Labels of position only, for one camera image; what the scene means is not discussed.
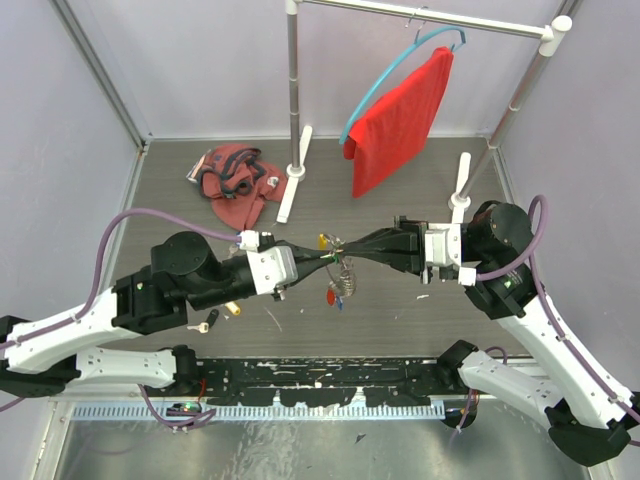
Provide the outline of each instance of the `metal pole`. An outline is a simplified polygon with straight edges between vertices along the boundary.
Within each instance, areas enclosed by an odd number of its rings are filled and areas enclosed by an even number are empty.
[[[436,12],[433,10],[420,9],[416,7],[404,7],[401,5],[391,5],[388,3],[370,2],[364,0],[302,0],[306,3],[316,3],[330,7],[346,8],[349,10],[359,10],[362,12],[382,13],[395,17],[414,18],[416,20],[426,20],[444,25],[457,25],[460,27],[475,28],[478,30],[488,30],[490,32],[507,33],[521,37],[531,37],[538,39],[548,39],[550,30],[548,27],[532,27],[518,23],[499,22],[484,18],[467,17],[465,15],[454,15],[451,13]]]
[[[289,40],[289,123],[291,167],[300,170],[300,107],[298,101],[298,14],[287,13]]]
[[[493,154],[502,144],[509,127],[511,127],[515,120],[516,114],[520,111],[520,108],[522,108],[522,105],[529,97],[531,90],[533,90],[533,87],[558,48],[565,33],[571,29],[571,19],[567,16],[556,17],[551,23],[551,28],[554,33],[554,40],[546,44],[541,42],[540,48],[538,48],[535,57],[533,57],[529,63],[527,71],[520,80],[515,93],[511,97],[509,106],[502,115],[500,123],[498,123],[493,135],[491,135],[491,139],[487,142],[487,146],[482,152],[482,155],[480,155],[480,158],[475,163],[475,167],[469,175],[468,180],[464,184],[464,187],[462,187],[462,190],[455,194],[457,201],[464,202],[467,199],[469,192],[471,191],[471,187],[480,177],[489,162],[493,159]]]
[[[480,156],[478,161],[475,162],[475,166],[473,168],[473,171],[469,175],[469,179],[464,184],[464,187],[462,187],[462,190],[460,190],[459,195],[461,198],[467,198],[469,196],[471,187],[478,179],[478,177],[482,174],[489,162],[493,159],[493,154],[496,149],[502,144],[502,140],[507,134],[509,127],[511,127],[513,121],[516,118],[516,113],[518,113],[525,100],[531,93],[531,90],[533,90],[534,85],[538,81],[538,78],[540,78],[540,75],[542,74],[544,68],[547,66],[547,63],[549,63],[550,58],[551,57],[544,57],[540,55],[540,53],[536,53],[536,56],[533,57],[533,60],[531,60],[527,72],[524,74],[524,77],[522,77],[522,80],[520,80],[520,83],[518,84],[516,93],[514,93],[513,97],[511,97],[511,102],[509,102],[509,106],[502,115],[502,119],[500,119],[500,123],[498,123],[498,126],[493,132],[493,135],[491,135],[491,139],[487,142],[487,146],[484,148],[482,155]]]
[[[91,73],[98,82],[98,85],[100,85],[100,88],[102,88],[102,91],[107,97],[107,100],[109,101],[109,103],[111,103],[111,106],[115,110],[116,115],[123,123],[125,129],[127,130],[127,133],[131,137],[131,140],[133,140],[133,143],[135,143],[139,149],[143,148],[146,144],[144,140],[145,135],[140,132],[140,130],[136,126],[136,123],[133,121],[133,118],[129,114],[126,104],[124,103],[122,97],[120,97],[118,89],[115,87],[113,81],[107,73],[106,68],[100,60],[100,57],[89,41],[89,37],[80,25],[76,14],[69,5],[69,1],[50,0],[50,3],[53,9],[58,14],[58,17],[66,27],[71,40],[75,43],[78,51],[84,58],[89,69],[91,70]]]
[[[560,15],[574,18],[581,5],[582,0],[564,0],[553,18],[559,17]]]

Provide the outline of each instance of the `hanging red towel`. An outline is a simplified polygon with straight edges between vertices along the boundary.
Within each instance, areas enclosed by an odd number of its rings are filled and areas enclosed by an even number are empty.
[[[354,197],[367,193],[424,149],[452,63],[451,50],[437,48],[427,63],[354,123],[343,147],[344,158],[354,161]]]

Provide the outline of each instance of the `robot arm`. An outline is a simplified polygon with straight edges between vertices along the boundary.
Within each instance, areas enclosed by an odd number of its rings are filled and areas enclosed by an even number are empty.
[[[186,325],[187,303],[203,310],[253,295],[280,299],[288,286],[333,261],[325,251],[246,234],[255,238],[241,246],[254,251],[223,262],[201,235],[173,235],[151,249],[150,265],[100,294],[83,318],[28,341],[22,341],[25,335],[75,318],[83,305],[36,322],[3,317],[0,341],[15,345],[4,350],[0,361],[0,389],[20,397],[55,395],[66,386],[87,383],[188,391],[198,378],[193,350],[178,346],[139,353],[98,346]]]
[[[151,249],[149,266],[118,280],[86,316],[37,338],[21,341],[34,330],[74,318],[80,307],[37,322],[0,319],[0,341],[15,342],[0,361],[0,389],[38,397],[60,393],[67,385],[140,383],[162,388],[167,395],[185,394],[199,378],[195,352],[186,346],[140,353],[99,345],[185,325],[187,303],[202,310],[253,295],[283,299],[286,288],[334,261],[326,251],[276,242],[268,234],[242,235],[246,255],[223,262],[199,234],[172,236]],[[640,394],[606,372],[551,305],[565,330],[563,338],[556,336],[527,265],[492,280],[476,281],[476,272],[492,272],[513,262],[532,238],[531,223],[519,207],[487,202],[468,225],[397,217],[394,227],[341,245],[340,254],[412,273],[424,284],[435,277],[457,280],[479,310],[528,349],[551,381],[528,377],[459,341],[438,359],[442,383],[495,395],[548,428],[568,456],[594,465],[618,455],[629,443],[628,430],[637,422],[627,410],[640,412]],[[480,263],[468,268],[465,262]],[[616,398],[609,398],[571,354],[567,339],[590,368],[606,379]]]

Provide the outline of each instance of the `horizontal bar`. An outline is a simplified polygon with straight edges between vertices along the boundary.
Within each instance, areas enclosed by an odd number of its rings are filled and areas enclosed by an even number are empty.
[[[444,25],[457,25],[460,27],[487,30],[490,32],[506,33],[520,37],[537,38],[543,41],[553,39],[551,28],[532,27],[518,23],[500,22],[497,20],[486,20],[483,18],[466,17],[464,15],[454,15],[451,13],[435,12],[433,10],[420,9],[416,7],[403,7],[388,3],[369,2],[364,0],[299,0],[303,3],[315,3],[317,5],[327,5],[330,7],[346,8],[348,10],[360,10],[362,12],[381,13],[394,17],[414,18],[416,20],[427,20]]]

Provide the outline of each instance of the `yellow object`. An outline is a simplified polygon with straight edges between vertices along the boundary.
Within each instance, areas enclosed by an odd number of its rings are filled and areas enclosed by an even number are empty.
[[[238,316],[242,313],[240,305],[238,305],[236,302],[225,303],[224,306],[227,307],[227,310],[229,310],[232,315]]]
[[[320,250],[326,250],[329,242],[327,242],[327,237],[323,234],[318,235],[318,248]]]

